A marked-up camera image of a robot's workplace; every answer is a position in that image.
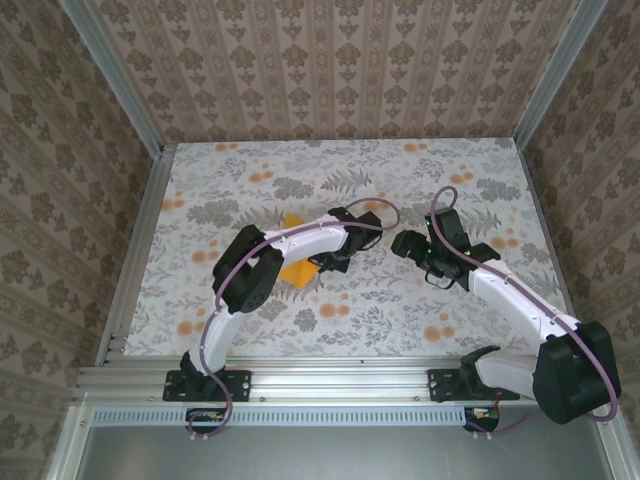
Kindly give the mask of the small black electronics board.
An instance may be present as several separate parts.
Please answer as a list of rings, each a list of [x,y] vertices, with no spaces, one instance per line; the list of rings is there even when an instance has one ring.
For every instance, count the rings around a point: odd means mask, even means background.
[[[497,407],[466,407],[464,409],[464,429],[475,433],[494,432],[500,421],[500,412]]]
[[[196,436],[211,436],[226,417],[225,408],[190,408],[186,410],[186,429]]]

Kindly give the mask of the floral patterned table mat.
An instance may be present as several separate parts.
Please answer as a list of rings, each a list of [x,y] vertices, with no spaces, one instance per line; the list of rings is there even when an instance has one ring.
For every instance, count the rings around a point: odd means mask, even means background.
[[[564,308],[516,146],[509,138],[193,143],[178,146],[124,349],[179,356],[213,305],[212,270],[239,230],[312,221],[339,206],[389,230],[297,289],[277,283],[235,336],[235,356],[463,355],[527,345],[498,312],[440,283],[391,244],[453,203],[473,243],[494,248],[530,288]]]

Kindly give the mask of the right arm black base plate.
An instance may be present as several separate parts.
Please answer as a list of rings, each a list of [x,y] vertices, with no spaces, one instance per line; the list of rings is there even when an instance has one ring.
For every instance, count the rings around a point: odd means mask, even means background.
[[[427,371],[430,399],[445,401],[519,400],[517,393],[482,384],[476,373],[458,369],[430,369]]]

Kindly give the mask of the aluminium frame post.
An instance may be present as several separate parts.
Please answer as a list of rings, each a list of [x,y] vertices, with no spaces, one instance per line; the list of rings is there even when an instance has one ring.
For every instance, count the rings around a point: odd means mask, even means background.
[[[127,62],[136,41],[131,0],[60,0],[93,60],[128,116],[152,159],[161,157],[165,142],[149,111],[136,73],[147,76],[152,60],[142,54],[141,67]]]
[[[520,153],[524,151],[550,108],[552,100],[558,93],[607,3],[608,0],[581,0],[577,6],[514,131],[513,139]]]

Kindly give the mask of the wide aluminium extrusion beam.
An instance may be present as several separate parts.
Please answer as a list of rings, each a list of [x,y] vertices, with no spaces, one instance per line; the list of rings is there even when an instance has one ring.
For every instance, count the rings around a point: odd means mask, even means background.
[[[252,373],[249,403],[273,405],[428,405],[427,372],[455,368],[428,358],[239,359],[231,370]],[[158,405],[169,362],[113,362],[83,368],[72,399],[91,405]]]

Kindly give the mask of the aluminium table edge rail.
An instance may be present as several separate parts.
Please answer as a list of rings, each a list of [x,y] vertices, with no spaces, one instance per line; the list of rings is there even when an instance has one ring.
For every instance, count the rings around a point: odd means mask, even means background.
[[[97,367],[106,366],[111,357],[122,354],[126,347],[177,147],[177,144],[164,146],[152,164],[97,351]]]
[[[523,170],[523,173],[525,175],[526,181],[527,181],[527,186],[529,188],[529,192],[532,196],[532,200],[536,209],[536,213],[537,213],[537,217],[539,220],[539,223],[541,225],[541,229],[545,238],[545,245],[548,249],[549,255],[550,255],[550,259],[551,262],[553,264],[554,267],[554,271],[556,274],[556,278],[557,281],[559,283],[559,287],[560,287],[560,291],[562,292],[562,298],[564,301],[564,305],[565,305],[565,310],[568,314],[571,314],[574,317],[578,317],[578,315],[576,314],[572,299],[570,297],[570,293],[569,293],[569,289],[567,287],[567,283],[565,281],[564,275],[563,275],[563,271],[558,259],[558,256],[556,254],[555,248],[554,248],[554,244],[553,244],[553,240],[546,222],[546,218],[544,215],[544,211],[542,208],[542,204],[541,201],[539,199],[539,196],[537,194],[535,185],[534,185],[534,181],[531,175],[531,172],[529,170],[529,167],[527,165],[526,159],[524,157],[524,154],[521,150],[517,149],[516,153],[518,154],[519,157],[519,161],[521,164],[521,168]]]

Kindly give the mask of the grey sheet metal panel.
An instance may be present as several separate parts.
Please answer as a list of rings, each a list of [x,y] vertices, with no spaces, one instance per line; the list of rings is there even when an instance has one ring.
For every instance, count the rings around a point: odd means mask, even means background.
[[[73,407],[45,480],[640,480],[626,425],[567,426],[503,409],[516,429],[460,426],[234,426],[195,439],[182,426],[109,423]]]

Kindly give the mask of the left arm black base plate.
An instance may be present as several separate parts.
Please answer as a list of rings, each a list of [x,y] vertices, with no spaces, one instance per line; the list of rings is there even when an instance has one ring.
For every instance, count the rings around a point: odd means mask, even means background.
[[[216,375],[233,401],[249,400],[252,384],[250,371],[221,370]],[[226,395],[209,375],[198,371],[188,374],[182,370],[172,370],[166,375],[162,399],[165,402],[225,402]]]

